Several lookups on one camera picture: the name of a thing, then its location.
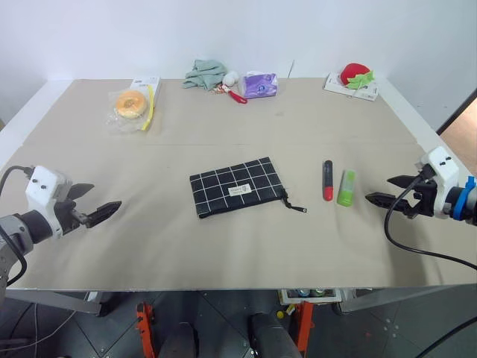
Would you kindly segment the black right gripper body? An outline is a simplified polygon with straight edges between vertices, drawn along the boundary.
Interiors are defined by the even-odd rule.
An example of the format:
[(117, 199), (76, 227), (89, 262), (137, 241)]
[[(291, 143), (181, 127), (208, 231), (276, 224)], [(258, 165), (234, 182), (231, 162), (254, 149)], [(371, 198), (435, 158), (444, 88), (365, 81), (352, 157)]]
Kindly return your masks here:
[(418, 215), (432, 217), (434, 215), (434, 203), (437, 195), (437, 184), (434, 180), (421, 181), (414, 185), (413, 197), (417, 203), (412, 207), (407, 205), (404, 214), (408, 219), (414, 219)]

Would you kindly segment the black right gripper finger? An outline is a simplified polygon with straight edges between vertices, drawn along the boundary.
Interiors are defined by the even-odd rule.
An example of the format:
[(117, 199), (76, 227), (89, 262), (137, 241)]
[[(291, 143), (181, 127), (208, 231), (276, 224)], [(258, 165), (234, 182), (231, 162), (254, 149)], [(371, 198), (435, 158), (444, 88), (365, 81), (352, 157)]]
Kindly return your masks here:
[(419, 175), (415, 177), (410, 175), (398, 175), (387, 179), (387, 182), (394, 186), (398, 186), (399, 188), (413, 189), (416, 185), (422, 182), (422, 178)]
[[(386, 210), (390, 209), (391, 205), (397, 199), (395, 195), (386, 194), (383, 192), (373, 192), (373, 193), (367, 194), (365, 198), (371, 204)], [(407, 209), (407, 201), (405, 199), (400, 199), (394, 206), (394, 210), (398, 212), (405, 212), (406, 209)]]

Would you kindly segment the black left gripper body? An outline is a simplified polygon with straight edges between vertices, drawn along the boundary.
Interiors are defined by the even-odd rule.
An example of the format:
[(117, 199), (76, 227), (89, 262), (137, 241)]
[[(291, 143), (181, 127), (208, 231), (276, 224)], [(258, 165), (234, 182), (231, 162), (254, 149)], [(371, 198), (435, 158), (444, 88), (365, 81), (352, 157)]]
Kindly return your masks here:
[(63, 235), (76, 230), (81, 225), (86, 227), (87, 214), (80, 213), (75, 208), (76, 202), (69, 199), (69, 191), (63, 200), (54, 205), (55, 216), (60, 223)]

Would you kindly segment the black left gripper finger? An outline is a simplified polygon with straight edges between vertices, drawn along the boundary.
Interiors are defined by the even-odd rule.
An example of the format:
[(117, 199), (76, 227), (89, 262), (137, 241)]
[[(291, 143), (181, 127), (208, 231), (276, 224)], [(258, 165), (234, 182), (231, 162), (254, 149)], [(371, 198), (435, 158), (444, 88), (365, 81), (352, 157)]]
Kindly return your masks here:
[(121, 206), (121, 201), (112, 201), (100, 206), (95, 212), (86, 216), (86, 227), (91, 228), (108, 220)]
[(85, 194), (88, 193), (91, 189), (94, 188), (93, 184), (90, 183), (76, 183), (71, 186), (69, 190), (69, 199), (75, 201)]

